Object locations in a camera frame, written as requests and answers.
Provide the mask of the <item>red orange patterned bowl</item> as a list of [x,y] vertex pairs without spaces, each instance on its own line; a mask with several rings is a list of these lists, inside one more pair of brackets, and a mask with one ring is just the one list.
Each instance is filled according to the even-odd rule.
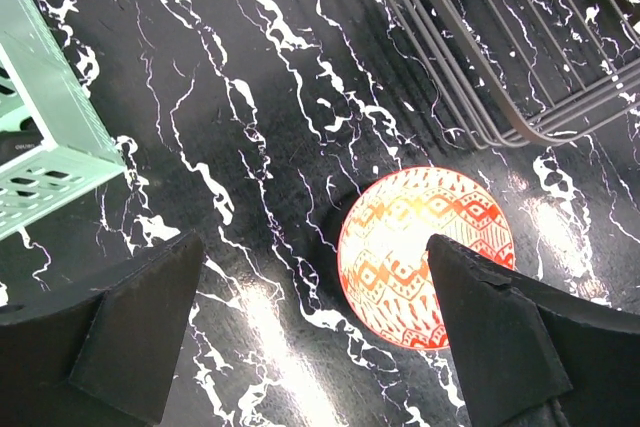
[[428,265],[434,234],[514,266],[513,237],[497,201],[475,180],[441,167],[411,167],[378,180],[340,230],[337,268],[349,306],[374,334],[402,348],[449,345]]

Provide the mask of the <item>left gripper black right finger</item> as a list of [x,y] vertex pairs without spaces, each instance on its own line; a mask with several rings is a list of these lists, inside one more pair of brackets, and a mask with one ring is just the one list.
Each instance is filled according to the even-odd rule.
[[636,426],[639,318],[443,236],[428,263],[474,426]]

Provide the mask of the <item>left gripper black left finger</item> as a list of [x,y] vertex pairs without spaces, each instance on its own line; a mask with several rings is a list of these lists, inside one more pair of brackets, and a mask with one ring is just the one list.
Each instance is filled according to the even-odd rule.
[[203,255],[184,233],[2,306],[2,425],[159,425]]

